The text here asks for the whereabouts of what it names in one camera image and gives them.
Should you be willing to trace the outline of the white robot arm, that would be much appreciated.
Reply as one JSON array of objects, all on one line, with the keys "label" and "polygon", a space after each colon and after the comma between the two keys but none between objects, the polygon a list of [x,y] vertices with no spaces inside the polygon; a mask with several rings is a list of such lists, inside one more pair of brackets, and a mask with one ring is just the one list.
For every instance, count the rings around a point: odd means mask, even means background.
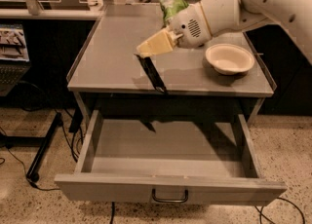
[{"label": "white robot arm", "polygon": [[201,0],[136,47],[142,58],[180,47],[197,48],[227,32],[247,31],[269,20],[280,25],[312,63],[312,0]]}]

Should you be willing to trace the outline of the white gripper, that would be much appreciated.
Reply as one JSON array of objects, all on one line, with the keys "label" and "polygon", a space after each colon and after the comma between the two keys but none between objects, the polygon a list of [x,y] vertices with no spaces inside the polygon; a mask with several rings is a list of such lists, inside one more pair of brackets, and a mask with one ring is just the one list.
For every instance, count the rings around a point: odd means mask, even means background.
[{"label": "white gripper", "polygon": [[203,45],[240,22],[240,0],[201,0],[179,11],[168,27],[136,47],[141,58],[171,52],[176,45],[190,49]]}]

